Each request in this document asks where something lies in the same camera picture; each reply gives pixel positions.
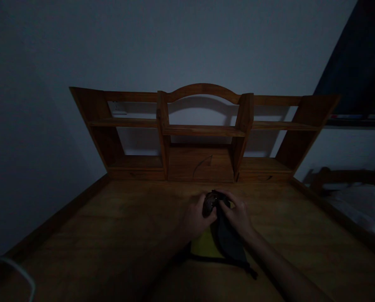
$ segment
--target drawstring bag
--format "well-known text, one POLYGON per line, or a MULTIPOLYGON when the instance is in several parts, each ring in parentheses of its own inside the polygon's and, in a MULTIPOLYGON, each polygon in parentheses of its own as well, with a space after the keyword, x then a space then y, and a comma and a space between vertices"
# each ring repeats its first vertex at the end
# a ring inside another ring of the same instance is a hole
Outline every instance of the drawstring bag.
MULTIPOLYGON (((216 192, 221 196, 219 202, 231 208, 227 196, 216 192)), ((257 279, 256 273, 248 263, 239 234, 231 226, 221 206, 215 203, 213 211, 217 211, 217 220, 207 228, 203 234, 192 240, 184 250, 184 257, 204 262, 225 263, 243 268, 253 279, 257 279)))

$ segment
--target white cable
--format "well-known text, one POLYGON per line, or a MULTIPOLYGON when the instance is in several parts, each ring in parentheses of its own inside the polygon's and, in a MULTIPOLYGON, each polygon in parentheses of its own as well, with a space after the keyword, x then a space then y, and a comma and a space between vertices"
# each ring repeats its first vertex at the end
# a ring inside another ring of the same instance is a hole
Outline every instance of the white cable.
POLYGON ((28 301, 32 302, 34 300, 35 290, 36 290, 35 281, 33 280, 33 278, 27 273, 27 271, 22 266, 20 266, 13 260, 6 258, 6 257, 0 257, 0 261, 6 262, 8 265, 11 265, 12 267, 14 267, 28 281, 29 285, 31 286, 31 294, 29 296, 28 301))

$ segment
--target person's left hand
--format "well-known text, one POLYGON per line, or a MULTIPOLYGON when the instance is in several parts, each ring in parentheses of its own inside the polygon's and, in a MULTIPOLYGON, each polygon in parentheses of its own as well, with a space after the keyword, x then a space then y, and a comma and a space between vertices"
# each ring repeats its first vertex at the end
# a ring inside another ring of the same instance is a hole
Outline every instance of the person's left hand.
POLYGON ((210 224, 217 220, 216 209, 212 210, 210 216, 203 217, 202 211, 205 197, 204 194, 201 194, 196 204, 189 205, 185 216, 177 228, 180 236, 187 242, 199 237, 210 224))

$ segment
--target hand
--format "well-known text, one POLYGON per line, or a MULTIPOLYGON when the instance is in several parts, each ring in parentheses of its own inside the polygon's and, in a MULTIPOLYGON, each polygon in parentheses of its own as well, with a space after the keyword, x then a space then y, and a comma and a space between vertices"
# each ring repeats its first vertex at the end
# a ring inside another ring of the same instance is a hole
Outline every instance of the hand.
POLYGON ((177 230, 179 236, 186 240, 186 243, 199 237, 210 224, 217 220, 217 211, 213 209, 210 216, 207 218, 203 217, 203 203, 204 194, 200 195, 197 204, 190 204, 187 208, 185 216, 180 222, 177 230))
POLYGON ((234 208, 228 208, 223 202, 220 202, 220 206, 228 218, 231 225, 236 229, 238 234, 242 238, 247 238, 254 232, 250 217, 247 212, 247 205, 244 201, 239 200, 231 192, 225 190, 216 190, 220 193, 227 195, 227 197, 235 205, 234 208))

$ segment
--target wooden drawer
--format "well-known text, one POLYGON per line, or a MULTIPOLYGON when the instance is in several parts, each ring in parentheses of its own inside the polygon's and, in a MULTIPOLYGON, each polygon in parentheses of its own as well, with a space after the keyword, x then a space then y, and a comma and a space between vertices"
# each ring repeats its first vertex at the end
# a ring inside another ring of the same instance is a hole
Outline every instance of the wooden drawer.
POLYGON ((110 170, 108 175, 122 180, 165 180, 164 171, 110 170))
POLYGON ((267 173, 241 171, 238 182, 283 182, 291 178, 291 173, 267 173))

